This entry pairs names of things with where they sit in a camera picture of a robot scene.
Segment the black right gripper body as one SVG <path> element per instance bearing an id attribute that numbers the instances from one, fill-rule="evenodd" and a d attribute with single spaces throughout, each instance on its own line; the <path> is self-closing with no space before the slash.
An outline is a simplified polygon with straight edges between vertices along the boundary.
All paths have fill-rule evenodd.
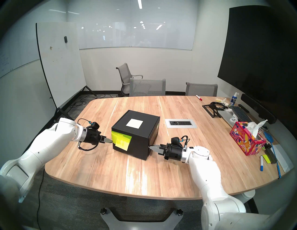
<path id="1" fill-rule="evenodd" d="M 164 150 L 164 159 L 186 161 L 187 157 L 187 144 L 189 138 L 188 136 L 183 136 L 182 138 L 173 137 L 171 138 L 171 143 L 166 144 L 166 150 Z"/>

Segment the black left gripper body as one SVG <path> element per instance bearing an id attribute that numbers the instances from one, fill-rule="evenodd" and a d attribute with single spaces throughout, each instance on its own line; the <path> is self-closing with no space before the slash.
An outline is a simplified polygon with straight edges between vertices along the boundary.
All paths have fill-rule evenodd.
<path id="1" fill-rule="evenodd" d="M 78 142 L 78 149 L 82 150 L 82 151 L 91 151 L 91 150 L 95 149 L 99 143 L 103 143 L 101 141 L 101 137 L 104 137 L 104 136 L 102 136 L 101 132 L 98 131 L 98 129 L 100 127 L 99 124 L 97 122 L 92 122 L 92 121 L 89 121 L 89 124 L 90 125 L 88 127 L 83 127 L 82 136 Z M 80 146 L 80 144 L 82 142 L 94 145 L 94 147 L 92 147 L 90 149 L 83 149 Z"/>

